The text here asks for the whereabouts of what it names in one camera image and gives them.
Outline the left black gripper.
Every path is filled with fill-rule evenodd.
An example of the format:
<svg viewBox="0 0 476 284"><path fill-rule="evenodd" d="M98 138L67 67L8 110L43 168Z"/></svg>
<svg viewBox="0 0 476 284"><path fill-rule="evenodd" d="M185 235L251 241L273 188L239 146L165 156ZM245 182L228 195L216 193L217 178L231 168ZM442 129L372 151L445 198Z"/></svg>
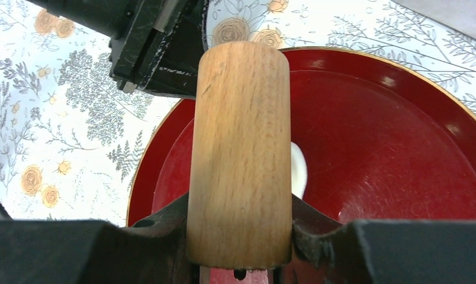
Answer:
<svg viewBox="0 0 476 284"><path fill-rule="evenodd" d="M125 93L194 98L208 49L205 0L31 0L110 37L110 76Z"/></svg>

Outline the wooden double-ended roller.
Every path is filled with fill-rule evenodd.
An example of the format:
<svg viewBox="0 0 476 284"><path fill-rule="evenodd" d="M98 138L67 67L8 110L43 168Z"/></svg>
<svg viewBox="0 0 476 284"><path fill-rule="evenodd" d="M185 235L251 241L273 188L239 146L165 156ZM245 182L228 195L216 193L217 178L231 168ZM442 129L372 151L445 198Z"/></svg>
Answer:
<svg viewBox="0 0 476 284"><path fill-rule="evenodd" d="M251 41L200 60L187 218L187 255L224 269L291 260L290 67Z"/></svg>

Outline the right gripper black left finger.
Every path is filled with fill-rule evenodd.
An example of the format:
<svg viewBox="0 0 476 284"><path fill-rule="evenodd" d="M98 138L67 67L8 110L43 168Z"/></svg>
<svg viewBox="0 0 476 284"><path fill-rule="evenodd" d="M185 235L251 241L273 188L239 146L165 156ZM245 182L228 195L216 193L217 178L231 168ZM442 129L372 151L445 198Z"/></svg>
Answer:
<svg viewBox="0 0 476 284"><path fill-rule="evenodd" d="M0 283L195 283L185 255L188 197L132 227L15 221L0 203Z"/></svg>

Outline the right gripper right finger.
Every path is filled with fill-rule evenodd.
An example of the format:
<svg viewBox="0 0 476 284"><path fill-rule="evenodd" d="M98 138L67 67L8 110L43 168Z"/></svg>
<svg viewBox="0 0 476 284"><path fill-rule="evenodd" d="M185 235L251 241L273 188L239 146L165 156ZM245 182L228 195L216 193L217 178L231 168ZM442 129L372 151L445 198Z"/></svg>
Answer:
<svg viewBox="0 0 476 284"><path fill-rule="evenodd" d="M342 225L292 199L293 255L282 283L476 283L476 221Z"/></svg>

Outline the white dough ball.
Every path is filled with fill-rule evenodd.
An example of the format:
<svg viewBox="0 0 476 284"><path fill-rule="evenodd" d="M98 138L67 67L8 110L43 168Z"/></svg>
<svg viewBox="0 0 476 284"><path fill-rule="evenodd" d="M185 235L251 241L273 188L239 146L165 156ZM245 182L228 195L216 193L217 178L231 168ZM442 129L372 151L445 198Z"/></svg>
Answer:
<svg viewBox="0 0 476 284"><path fill-rule="evenodd" d="M303 199L307 187L308 171L303 152L297 144L291 142L291 192Z"/></svg>

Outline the round red tray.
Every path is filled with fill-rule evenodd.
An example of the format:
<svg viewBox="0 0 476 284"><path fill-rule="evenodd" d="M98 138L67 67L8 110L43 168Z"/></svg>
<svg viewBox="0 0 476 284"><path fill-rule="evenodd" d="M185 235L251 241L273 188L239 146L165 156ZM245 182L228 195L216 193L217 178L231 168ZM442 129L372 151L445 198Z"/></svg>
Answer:
<svg viewBox="0 0 476 284"><path fill-rule="evenodd" d="M476 221L476 117L404 67L325 48L280 51L290 67L291 142L307 163L302 201L345 225L358 219ZM189 199L195 101L170 119L161 158L148 150L134 191L155 184L153 213ZM196 267L195 283L234 283L245 271L281 282L281 269Z"/></svg>

